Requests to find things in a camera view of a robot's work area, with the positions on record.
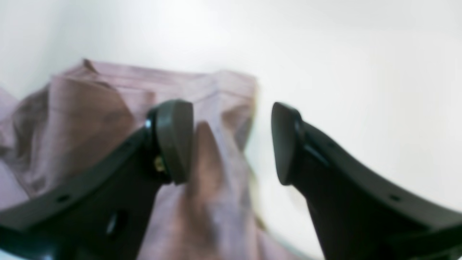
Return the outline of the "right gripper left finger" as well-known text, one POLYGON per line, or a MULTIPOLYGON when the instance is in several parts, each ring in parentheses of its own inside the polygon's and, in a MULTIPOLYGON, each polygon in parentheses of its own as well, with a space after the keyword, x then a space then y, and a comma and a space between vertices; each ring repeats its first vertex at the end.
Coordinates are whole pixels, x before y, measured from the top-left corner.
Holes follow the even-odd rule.
POLYGON ((163 185, 189 178, 193 105, 169 100, 97 165, 1 212, 1 259, 135 260, 163 185))

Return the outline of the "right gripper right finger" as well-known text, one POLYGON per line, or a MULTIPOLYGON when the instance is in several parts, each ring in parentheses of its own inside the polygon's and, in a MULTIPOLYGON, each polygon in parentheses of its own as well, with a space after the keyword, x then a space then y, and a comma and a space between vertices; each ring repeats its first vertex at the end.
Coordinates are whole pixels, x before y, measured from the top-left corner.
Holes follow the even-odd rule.
POLYGON ((460 260, 462 216, 381 177, 275 102, 280 184, 302 194, 327 260, 460 260))

